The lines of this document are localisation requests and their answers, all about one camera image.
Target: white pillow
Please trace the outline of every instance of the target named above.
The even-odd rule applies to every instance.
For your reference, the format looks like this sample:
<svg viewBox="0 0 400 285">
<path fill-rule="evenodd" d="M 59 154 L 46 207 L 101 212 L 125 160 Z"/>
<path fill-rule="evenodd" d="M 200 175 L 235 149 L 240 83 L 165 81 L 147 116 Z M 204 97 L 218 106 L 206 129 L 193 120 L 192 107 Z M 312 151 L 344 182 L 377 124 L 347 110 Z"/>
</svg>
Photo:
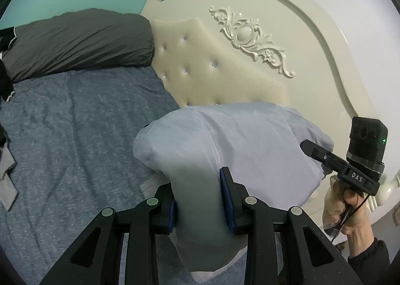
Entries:
<svg viewBox="0 0 400 285">
<path fill-rule="evenodd" d="M 177 251 L 186 268 L 214 271 L 247 245 L 227 226 L 219 170 L 271 207 L 301 206 L 327 171 L 299 144 L 332 140 L 293 109 L 267 102 L 187 107 L 142 129 L 133 153 L 170 181 L 178 207 Z"/>
</svg>

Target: blue bedsheet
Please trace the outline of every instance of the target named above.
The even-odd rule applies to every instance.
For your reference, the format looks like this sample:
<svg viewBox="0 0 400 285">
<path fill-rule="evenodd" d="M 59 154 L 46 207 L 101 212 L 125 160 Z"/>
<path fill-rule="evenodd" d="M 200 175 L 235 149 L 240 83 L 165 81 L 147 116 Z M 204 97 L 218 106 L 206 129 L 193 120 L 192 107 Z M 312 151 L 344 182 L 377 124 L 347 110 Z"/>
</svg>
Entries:
<svg viewBox="0 0 400 285">
<path fill-rule="evenodd" d="M 133 157 L 140 129 L 178 109 L 149 68 L 72 71 L 22 81 L 1 104 L 17 161 L 19 197 L 0 207 L 0 245 L 27 285 L 37 285 L 104 207 L 144 200 L 153 171 Z M 196 284 L 166 236 L 158 236 L 161 285 Z M 243 284 L 245 259 L 206 285 Z"/>
</svg>

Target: tufted upholstered panel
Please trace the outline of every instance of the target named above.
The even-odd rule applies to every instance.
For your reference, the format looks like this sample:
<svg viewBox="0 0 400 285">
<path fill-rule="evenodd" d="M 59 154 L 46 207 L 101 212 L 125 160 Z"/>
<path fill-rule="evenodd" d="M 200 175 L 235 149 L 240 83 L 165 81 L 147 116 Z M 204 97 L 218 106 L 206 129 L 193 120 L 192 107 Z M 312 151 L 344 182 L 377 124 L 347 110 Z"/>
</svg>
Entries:
<svg viewBox="0 0 400 285">
<path fill-rule="evenodd" d="M 235 102 L 271 102 L 289 106 L 284 86 L 232 54 L 196 19 L 151 23 L 153 67 L 180 107 Z"/>
</svg>

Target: white bed frame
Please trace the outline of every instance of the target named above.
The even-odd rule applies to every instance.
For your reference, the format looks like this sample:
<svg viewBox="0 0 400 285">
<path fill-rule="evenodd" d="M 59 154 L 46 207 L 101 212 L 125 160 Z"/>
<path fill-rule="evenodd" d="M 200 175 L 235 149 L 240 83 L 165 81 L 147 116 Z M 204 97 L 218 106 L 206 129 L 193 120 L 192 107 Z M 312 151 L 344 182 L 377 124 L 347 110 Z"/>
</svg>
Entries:
<svg viewBox="0 0 400 285">
<path fill-rule="evenodd" d="M 327 133 L 341 157 L 351 118 L 379 118 L 345 36 L 313 0 L 147 0 L 142 15 L 155 38 L 152 65 L 180 107 L 289 106 Z M 319 227 L 329 187 L 326 178 L 303 206 Z M 372 222 L 399 202 L 398 187 L 399 175 L 370 198 Z"/>
</svg>

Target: black cable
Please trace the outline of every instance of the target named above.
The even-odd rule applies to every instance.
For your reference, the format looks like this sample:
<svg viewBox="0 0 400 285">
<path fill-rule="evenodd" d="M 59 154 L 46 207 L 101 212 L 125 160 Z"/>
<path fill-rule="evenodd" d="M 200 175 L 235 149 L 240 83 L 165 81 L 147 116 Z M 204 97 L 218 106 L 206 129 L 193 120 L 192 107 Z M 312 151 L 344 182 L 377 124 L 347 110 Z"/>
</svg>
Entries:
<svg viewBox="0 0 400 285">
<path fill-rule="evenodd" d="M 337 236 L 340 234 L 343 225 L 345 225 L 345 223 L 350 219 L 350 217 L 353 216 L 353 215 L 365 204 L 365 202 L 368 200 L 369 197 L 370 197 L 370 195 L 368 195 L 367 197 L 365 197 L 365 199 L 362 201 L 362 203 L 361 203 L 356 209 L 354 209 L 349 215 L 347 215 L 347 216 L 343 219 L 343 221 L 342 221 L 342 223 L 341 223 L 341 228 L 339 229 L 339 232 L 333 237 L 331 243 L 333 243 L 333 241 L 335 241 L 335 239 L 337 238 Z"/>
</svg>

